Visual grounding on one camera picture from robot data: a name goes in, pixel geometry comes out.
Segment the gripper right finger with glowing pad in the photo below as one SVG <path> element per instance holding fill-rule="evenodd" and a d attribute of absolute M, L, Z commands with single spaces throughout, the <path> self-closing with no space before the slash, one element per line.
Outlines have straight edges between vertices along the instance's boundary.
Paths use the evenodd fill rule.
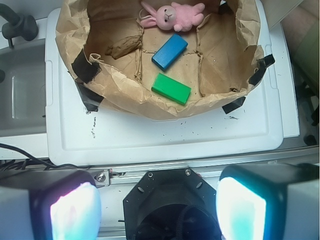
<path fill-rule="evenodd" d="M 229 165 L 217 185 L 216 213 L 227 240 L 318 240 L 320 167 Z"/>

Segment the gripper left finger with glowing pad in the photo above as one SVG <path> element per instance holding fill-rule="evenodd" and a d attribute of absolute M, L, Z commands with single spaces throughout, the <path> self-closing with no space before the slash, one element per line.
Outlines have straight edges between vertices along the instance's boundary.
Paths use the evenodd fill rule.
<path fill-rule="evenodd" d="M 95 240 L 100 193 L 85 170 L 6 170 L 0 173 L 2 240 Z"/>

